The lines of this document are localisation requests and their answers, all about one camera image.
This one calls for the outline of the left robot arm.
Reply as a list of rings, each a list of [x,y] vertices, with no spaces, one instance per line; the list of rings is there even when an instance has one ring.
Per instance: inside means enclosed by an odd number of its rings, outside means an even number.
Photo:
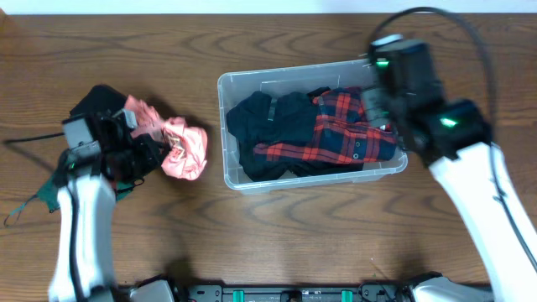
[[[67,150],[54,176],[60,205],[60,245],[51,301],[112,301],[116,277],[112,257],[112,216],[118,183],[142,181],[160,166],[161,143],[133,137],[135,114],[93,112],[62,122]]]

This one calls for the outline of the black garment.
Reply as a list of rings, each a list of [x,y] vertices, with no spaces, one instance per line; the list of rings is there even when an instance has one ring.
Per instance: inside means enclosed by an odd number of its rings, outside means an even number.
[[[324,174],[339,174],[357,172],[363,169],[363,164],[331,164],[319,161],[313,162],[267,162],[254,158],[253,145],[238,144],[239,164],[244,173],[254,182],[277,180],[286,172],[297,177],[318,176]]]

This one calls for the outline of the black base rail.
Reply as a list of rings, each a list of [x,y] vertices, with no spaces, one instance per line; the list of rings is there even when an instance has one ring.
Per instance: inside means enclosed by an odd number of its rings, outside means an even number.
[[[143,302],[487,302],[494,301],[489,286],[457,284],[430,272],[403,283],[368,280],[361,284],[327,286],[180,284],[158,276],[131,288],[129,301]]]

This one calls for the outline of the clear plastic storage bin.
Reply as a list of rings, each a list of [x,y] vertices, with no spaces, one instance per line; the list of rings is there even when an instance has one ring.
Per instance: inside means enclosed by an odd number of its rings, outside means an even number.
[[[309,92],[315,88],[370,86],[373,76],[365,60],[348,60],[318,65],[302,65],[267,70],[228,72],[217,82],[220,132],[222,137],[223,178],[232,190],[244,195],[262,194],[272,190],[293,189],[337,183],[362,183],[398,174],[408,165],[408,156],[397,149],[389,161],[367,163],[360,171],[298,177],[290,172],[277,180],[252,181],[239,164],[239,144],[227,128],[226,114],[255,91],[280,97],[293,91]]]

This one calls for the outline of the red navy plaid shirt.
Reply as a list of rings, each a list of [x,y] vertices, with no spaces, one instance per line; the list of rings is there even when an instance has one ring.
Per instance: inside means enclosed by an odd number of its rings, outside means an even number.
[[[308,143],[259,143],[253,148],[256,160],[268,162],[325,162],[364,164],[389,161],[397,141],[390,128],[370,125],[359,86],[336,88],[317,96],[319,107]]]

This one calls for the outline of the black cloth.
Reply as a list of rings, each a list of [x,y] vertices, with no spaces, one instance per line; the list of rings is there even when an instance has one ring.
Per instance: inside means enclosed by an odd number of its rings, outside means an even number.
[[[114,88],[96,85],[70,110],[70,116],[94,112],[115,113],[124,108],[126,101],[127,97]]]

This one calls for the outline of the dark green cloth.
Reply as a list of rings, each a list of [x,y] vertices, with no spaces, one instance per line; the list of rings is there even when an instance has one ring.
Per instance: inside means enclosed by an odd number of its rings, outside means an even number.
[[[38,189],[38,191],[31,195],[26,201],[24,201],[18,208],[11,211],[3,220],[3,226],[5,228],[14,227],[21,216],[23,209],[31,201],[40,200],[45,203],[49,213],[54,213],[60,209],[60,204],[57,200],[59,191],[58,185],[63,184],[63,180],[71,180],[76,176],[82,176],[84,174],[90,174],[94,169],[90,166],[77,167],[76,164],[59,164],[50,178]],[[112,182],[112,188],[116,192],[116,201],[124,199],[130,194],[137,186],[142,185],[144,178],[136,179],[131,183]]]

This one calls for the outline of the salmon pink shirt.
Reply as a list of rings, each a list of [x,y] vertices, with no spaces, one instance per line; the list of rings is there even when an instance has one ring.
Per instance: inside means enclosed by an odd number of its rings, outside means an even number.
[[[124,108],[136,117],[138,126],[132,132],[134,138],[148,134],[155,142],[169,147],[161,164],[168,176],[184,180],[199,178],[207,164],[205,129],[189,126],[183,117],[164,120],[154,107],[134,96],[128,96]]]

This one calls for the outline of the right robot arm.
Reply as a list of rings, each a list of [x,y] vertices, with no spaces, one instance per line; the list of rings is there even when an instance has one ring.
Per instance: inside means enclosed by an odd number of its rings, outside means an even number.
[[[489,290],[429,274],[404,301],[534,301],[536,230],[516,193],[491,125],[470,100],[446,100],[427,43],[392,35],[368,46],[376,122],[417,154],[458,210],[483,261]]]

